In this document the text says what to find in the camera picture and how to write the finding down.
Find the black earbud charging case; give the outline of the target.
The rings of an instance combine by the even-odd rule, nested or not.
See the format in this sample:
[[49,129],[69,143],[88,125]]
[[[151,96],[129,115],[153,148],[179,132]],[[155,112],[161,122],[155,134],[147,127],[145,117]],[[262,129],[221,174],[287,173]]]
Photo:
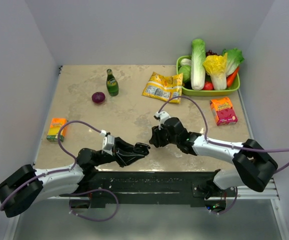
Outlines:
[[141,155],[148,155],[151,147],[148,144],[137,142],[133,147],[133,152]]

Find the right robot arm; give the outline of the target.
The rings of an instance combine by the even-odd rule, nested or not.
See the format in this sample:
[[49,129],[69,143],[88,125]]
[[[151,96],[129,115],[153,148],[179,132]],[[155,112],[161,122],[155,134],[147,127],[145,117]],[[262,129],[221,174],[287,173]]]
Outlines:
[[247,186],[253,191],[263,192],[278,169],[276,161],[253,139],[246,142],[227,142],[187,131],[177,117],[151,128],[149,140],[156,148],[174,144],[193,156],[207,156],[234,165],[234,169],[220,170],[207,184],[210,195],[217,197],[230,187]]

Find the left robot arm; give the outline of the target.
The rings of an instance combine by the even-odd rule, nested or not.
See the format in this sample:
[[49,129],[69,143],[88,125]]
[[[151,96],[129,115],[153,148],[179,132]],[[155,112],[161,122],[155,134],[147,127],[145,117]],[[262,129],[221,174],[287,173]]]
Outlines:
[[149,150],[150,146],[145,143],[132,145],[108,135],[103,139],[101,150],[82,148],[71,165],[38,169],[25,164],[0,183],[0,211],[12,218],[33,203],[50,197],[83,196],[88,191],[87,181],[97,172],[96,167],[115,162],[124,168],[145,158]]

